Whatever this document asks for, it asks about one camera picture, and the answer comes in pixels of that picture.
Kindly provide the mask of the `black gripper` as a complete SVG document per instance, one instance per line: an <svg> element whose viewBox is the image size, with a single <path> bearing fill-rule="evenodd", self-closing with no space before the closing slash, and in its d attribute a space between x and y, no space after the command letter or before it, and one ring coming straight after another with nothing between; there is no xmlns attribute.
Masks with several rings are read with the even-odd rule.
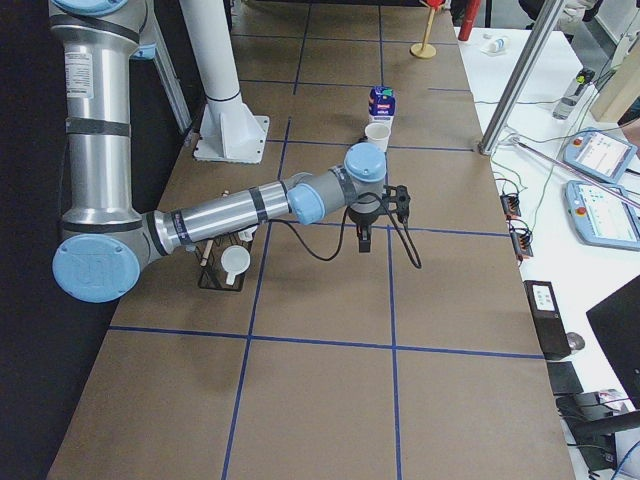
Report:
<svg viewBox="0 0 640 480"><path fill-rule="evenodd" d="M364 195L347 208L349 218L354 222L358 238L358 252L371 252L371 229L383 213L381 202L376 195Z"/></svg>

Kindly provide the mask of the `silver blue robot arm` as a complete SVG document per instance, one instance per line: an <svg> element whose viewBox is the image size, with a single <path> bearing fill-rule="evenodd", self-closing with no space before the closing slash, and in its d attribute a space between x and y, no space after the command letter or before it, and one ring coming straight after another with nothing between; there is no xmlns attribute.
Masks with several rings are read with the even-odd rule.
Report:
<svg viewBox="0 0 640 480"><path fill-rule="evenodd" d="M65 56L72 204L52 262L58 285L92 303L130 291L141 272L179 247L293 214L302 224L346 209L360 229L388 204L385 154L353 145L341 165L299 173L169 213L137 212L131 193L129 64L160 38L150 1L53 1Z"/></svg>

